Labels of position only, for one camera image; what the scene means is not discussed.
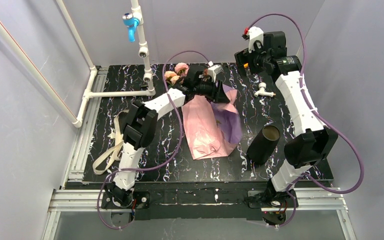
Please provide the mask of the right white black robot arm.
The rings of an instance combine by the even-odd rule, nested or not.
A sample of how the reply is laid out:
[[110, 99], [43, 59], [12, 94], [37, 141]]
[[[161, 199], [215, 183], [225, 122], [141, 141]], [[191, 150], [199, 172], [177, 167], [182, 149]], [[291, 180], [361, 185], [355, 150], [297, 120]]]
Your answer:
[[234, 55], [240, 76], [244, 78], [248, 73], [270, 76], [293, 122], [294, 138], [284, 147], [285, 161], [270, 179], [270, 190], [286, 192], [299, 176], [327, 158], [338, 135], [315, 117], [315, 107], [307, 105], [302, 96], [307, 89], [300, 74], [302, 64], [296, 55], [287, 55], [285, 33], [264, 33], [254, 26], [247, 28], [242, 37], [248, 41], [248, 47]]

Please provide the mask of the pink bouquet wrapping paper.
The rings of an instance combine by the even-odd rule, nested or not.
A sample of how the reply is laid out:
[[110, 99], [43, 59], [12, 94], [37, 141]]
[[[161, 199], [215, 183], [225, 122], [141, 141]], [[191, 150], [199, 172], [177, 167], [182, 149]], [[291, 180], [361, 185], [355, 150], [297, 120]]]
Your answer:
[[213, 103], [197, 95], [182, 108], [183, 127], [193, 160], [229, 156], [242, 140], [238, 90], [223, 85], [229, 103]]

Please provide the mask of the pink rose flower bunch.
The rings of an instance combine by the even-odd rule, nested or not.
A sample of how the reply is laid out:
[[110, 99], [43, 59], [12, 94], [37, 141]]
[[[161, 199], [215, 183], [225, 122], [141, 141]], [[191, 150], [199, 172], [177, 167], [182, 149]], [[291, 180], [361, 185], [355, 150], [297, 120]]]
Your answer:
[[187, 75], [189, 68], [189, 65], [183, 62], [176, 64], [174, 71], [166, 71], [164, 73], [165, 81], [171, 86], [174, 86], [176, 83], [182, 83], [183, 77]]

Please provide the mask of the cream ribbon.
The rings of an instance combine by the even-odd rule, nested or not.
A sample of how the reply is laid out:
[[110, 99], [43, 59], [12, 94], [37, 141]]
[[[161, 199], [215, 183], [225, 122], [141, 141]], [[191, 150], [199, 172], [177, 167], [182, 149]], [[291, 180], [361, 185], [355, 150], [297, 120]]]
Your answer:
[[129, 111], [127, 109], [124, 109], [114, 117], [114, 128], [109, 135], [109, 137], [114, 140], [114, 146], [107, 149], [92, 163], [92, 169], [95, 175], [102, 175], [106, 173], [115, 161], [120, 160], [119, 152], [123, 147], [124, 141], [119, 118], [121, 114], [128, 112]]

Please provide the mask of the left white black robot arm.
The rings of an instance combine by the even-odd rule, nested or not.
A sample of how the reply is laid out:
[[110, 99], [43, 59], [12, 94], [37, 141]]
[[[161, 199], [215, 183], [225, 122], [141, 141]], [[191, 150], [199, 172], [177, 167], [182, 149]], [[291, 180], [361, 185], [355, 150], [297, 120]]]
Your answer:
[[173, 87], [157, 98], [132, 104], [121, 125], [122, 154], [117, 173], [112, 182], [122, 191], [135, 185], [138, 163], [143, 151], [153, 141], [158, 120], [171, 111], [177, 111], [195, 96], [204, 96], [215, 104], [228, 104], [230, 101], [223, 89], [221, 80], [216, 79], [222, 66], [214, 64], [207, 69], [190, 68]]

